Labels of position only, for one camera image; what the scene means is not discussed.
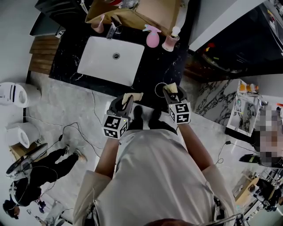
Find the black pants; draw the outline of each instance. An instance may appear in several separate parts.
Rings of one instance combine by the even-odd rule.
[[[31,184],[40,187],[46,182],[52,183],[61,177],[66,176],[78,161],[79,157],[77,154],[73,154],[62,162],[55,164],[65,152],[65,149],[59,149],[51,152],[48,156],[38,162],[32,163]]]
[[[150,129],[166,129],[177,135],[176,130],[163,121],[150,119],[149,128]],[[134,119],[132,121],[128,130],[134,130],[134,129],[140,129],[140,130],[143,129],[143,119],[142,118]]]

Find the black shoe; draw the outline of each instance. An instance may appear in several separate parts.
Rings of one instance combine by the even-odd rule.
[[[154,109],[154,111],[151,114],[150,120],[156,121],[159,120],[161,116],[161,111]]]
[[[140,105],[134,108],[134,118],[138,119],[142,117],[142,107]]]

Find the white shirt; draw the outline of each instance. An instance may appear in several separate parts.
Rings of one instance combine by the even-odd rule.
[[[86,173],[81,190],[88,191],[79,193],[75,225],[83,225],[93,200],[100,226],[143,226],[163,218],[193,225],[211,222],[214,196],[228,216],[235,214],[234,197],[218,168],[211,166],[201,172],[174,133],[163,129],[127,131],[121,143],[122,155],[112,180]]]

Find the faucet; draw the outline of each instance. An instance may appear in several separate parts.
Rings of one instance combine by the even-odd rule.
[[[120,27],[121,25],[122,23],[117,15],[111,16],[111,27],[106,38],[110,40],[113,38],[114,34],[120,34],[122,32],[122,28]]]

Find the sink drain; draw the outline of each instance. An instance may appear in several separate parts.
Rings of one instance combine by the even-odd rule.
[[[117,60],[117,59],[119,59],[120,58],[120,54],[119,53],[114,53],[113,54],[113,59],[114,60]]]

